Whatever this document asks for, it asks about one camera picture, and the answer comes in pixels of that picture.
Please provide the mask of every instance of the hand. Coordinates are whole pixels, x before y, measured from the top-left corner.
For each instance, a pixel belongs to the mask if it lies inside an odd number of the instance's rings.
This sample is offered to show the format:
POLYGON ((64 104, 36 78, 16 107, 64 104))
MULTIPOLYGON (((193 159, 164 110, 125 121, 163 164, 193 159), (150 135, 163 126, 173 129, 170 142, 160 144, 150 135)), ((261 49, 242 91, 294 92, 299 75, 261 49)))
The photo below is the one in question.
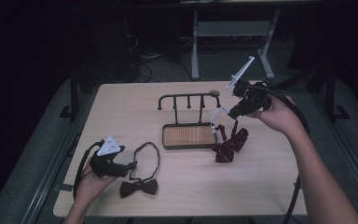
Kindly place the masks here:
MULTIPOLYGON (((284 102, 271 95, 268 98, 271 101, 271 107, 268 110, 255 111, 249 114, 248 117, 260 119, 271 129, 286 136, 304 130, 297 115, 284 102)), ((295 105, 290 96, 286 96, 286 98, 295 105)))
POLYGON ((90 204, 117 179, 115 176, 100 178, 92 172, 90 159, 83 169, 82 178, 76 192, 76 199, 65 220, 65 224, 78 224, 84 222, 90 204))
POLYGON ((91 170, 90 159, 87 161, 86 167, 82 171, 83 176, 80 180, 76 192, 76 201, 81 201, 85 204, 90 204, 117 179, 115 176, 107 176, 100 178, 91 170))

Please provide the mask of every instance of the metal stand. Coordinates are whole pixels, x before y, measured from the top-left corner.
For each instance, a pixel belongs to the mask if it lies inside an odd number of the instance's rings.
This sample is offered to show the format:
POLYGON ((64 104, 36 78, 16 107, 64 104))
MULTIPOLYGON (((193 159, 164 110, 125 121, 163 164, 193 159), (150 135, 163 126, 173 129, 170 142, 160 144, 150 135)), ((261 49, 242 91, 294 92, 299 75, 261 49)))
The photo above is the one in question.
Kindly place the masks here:
POLYGON ((60 118, 70 118, 71 121, 75 119, 78 112, 78 97, 77 97, 77 81, 75 71, 71 73, 69 78, 71 85, 71 106, 65 106, 60 114, 60 118))
POLYGON ((197 55, 198 36, 247 36, 264 35, 266 43, 262 49, 258 49, 258 56, 268 79, 275 78, 267 52, 269 44, 274 34, 275 26, 280 14, 280 10, 274 11, 270 21, 198 21, 198 12, 194 12, 193 22, 193 50, 191 52, 191 77, 195 80, 200 78, 199 58, 197 55))

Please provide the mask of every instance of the wooden table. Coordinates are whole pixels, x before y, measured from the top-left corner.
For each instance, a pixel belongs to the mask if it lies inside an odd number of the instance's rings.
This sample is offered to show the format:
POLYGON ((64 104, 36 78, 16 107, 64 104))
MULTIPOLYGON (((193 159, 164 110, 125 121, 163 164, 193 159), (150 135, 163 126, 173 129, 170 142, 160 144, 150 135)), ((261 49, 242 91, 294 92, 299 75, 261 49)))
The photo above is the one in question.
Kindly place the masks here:
MULTIPOLYGON (((172 124, 175 117, 172 100, 158 99, 165 94, 205 93, 220 91, 222 106, 231 108, 239 99, 226 90, 227 82, 175 82, 148 84, 106 84, 99 89, 89 118, 79 140, 75 156, 64 184, 73 185, 77 167, 84 151, 94 142, 113 135, 125 150, 116 163, 133 160, 133 151, 145 142, 153 142, 160 152, 160 167, 156 195, 136 191, 120 199, 119 187, 126 178, 119 178, 93 202, 88 216, 98 217, 196 217, 284 215, 289 206, 297 168, 295 156, 284 135, 268 128, 258 119, 239 117, 239 128, 249 132, 243 149, 232 163, 214 162, 215 153, 209 148, 166 150, 162 145, 162 126, 172 124)), ((199 99, 178 98, 178 120, 193 123, 199 120, 199 99)), ((216 109, 213 97, 205 97, 202 121, 208 122, 216 109)), ((220 112, 215 123, 231 132, 234 120, 220 112)), ((138 168, 133 176, 147 178, 157 164, 157 154, 146 147, 137 154, 138 168)), ((73 203, 72 192, 61 190, 54 214, 65 217, 73 203)), ((300 191, 295 215, 305 215, 306 208, 300 191)))

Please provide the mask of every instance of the strap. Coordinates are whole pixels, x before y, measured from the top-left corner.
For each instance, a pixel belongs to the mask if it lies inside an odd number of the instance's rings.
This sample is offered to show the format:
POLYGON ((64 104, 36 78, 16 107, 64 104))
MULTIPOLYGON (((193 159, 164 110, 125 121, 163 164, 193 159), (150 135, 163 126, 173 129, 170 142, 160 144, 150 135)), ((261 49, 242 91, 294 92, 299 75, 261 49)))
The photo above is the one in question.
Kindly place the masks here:
MULTIPOLYGON (((235 134, 237 133, 237 128, 238 128, 238 120, 235 119, 235 124, 234 127, 232 128, 231 131, 231 138, 235 136, 235 134)), ((222 139, 223 141, 227 140, 227 136, 226 136, 226 132, 225 132, 225 126, 219 124, 219 126, 217 126, 217 128, 215 128, 215 130, 220 130, 220 134, 222 134, 222 139)))
POLYGON ((157 148, 153 143, 151 143, 151 142, 146 142, 146 143, 144 143, 143 145, 141 145, 140 147, 138 147, 137 149, 135 149, 135 151, 133 152, 133 162, 137 162, 137 160, 136 160, 136 153, 139 152, 140 150, 142 150, 142 149, 143 149, 145 146, 147 146, 147 145, 152 145, 153 148, 154 148, 154 149, 156 150, 156 152, 157 152, 158 165, 157 165, 157 167, 156 167, 156 170, 153 172, 152 176, 150 176, 150 177, 148 177, 148 178, 146 178, 146 179, 143 180, 143 179, 140 178, 140 177, 132 177, 132 172, 133 172, 133 170, 134 170, 134 169, 132 169, 131 172, 130 172, 130 180, 138 180, 138 181, 140 181, 141 183, 144 183, 144 182, 147 181, 147 180, 153 179, 154 175, 156 174, 156 171, 157 171, 158 168, 159 168, 159 151, 158 151, 158 148, 157 148))

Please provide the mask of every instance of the human hand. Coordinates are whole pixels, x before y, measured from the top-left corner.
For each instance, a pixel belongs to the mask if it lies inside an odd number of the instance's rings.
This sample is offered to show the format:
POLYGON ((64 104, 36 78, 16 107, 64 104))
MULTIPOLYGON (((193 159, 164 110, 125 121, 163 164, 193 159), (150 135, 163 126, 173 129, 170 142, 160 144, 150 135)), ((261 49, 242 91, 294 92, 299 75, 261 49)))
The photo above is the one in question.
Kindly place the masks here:
POLYGON ((107 176, 105 178, 98 177, 92 172, 90 159, 87 161, 81 176, 82 178, 76 192, 76 202, 82 202, 84 204, 90 204, 94 201, 107 186, 117 179, 115 176, 107 176))
MULTIPOLYGON (((272 130, 283 133, 286 136, 298 131, 304 131, 297 115, 284 102, 272 95, 269 95, 268 98, 271 101, 271 106, 268 110, 257 110, 247 117, 260 119, 272 130)), ((286 98, 295 105, 295 102, 290 96, 286 96, 286 98)))

